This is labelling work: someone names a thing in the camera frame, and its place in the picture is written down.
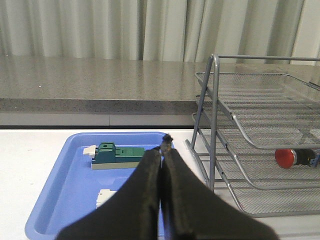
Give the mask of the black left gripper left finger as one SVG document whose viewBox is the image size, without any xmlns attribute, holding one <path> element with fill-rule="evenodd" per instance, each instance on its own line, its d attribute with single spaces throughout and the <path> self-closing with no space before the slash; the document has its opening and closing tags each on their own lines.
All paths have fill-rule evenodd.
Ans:
<svg viewBox="0 0 320 240">
<path fill-rule="evenodd" d="M 161 154 L 146 150 L 121 188 L 93 212 L 63 228 L 58 240 L 156 240 Z"/>
</svg>

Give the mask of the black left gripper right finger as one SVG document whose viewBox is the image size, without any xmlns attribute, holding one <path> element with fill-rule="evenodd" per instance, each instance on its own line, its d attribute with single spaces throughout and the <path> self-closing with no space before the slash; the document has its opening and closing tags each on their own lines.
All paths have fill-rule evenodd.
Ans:
<svg viewBox="0 0 320 240">
<path fill-rule="evenodd" d="M 227 204 L 191 171 L 166 134 L 160 145 L 161 210 L 166 240 L 277 240 L 266 224 Z"/>
</svg>

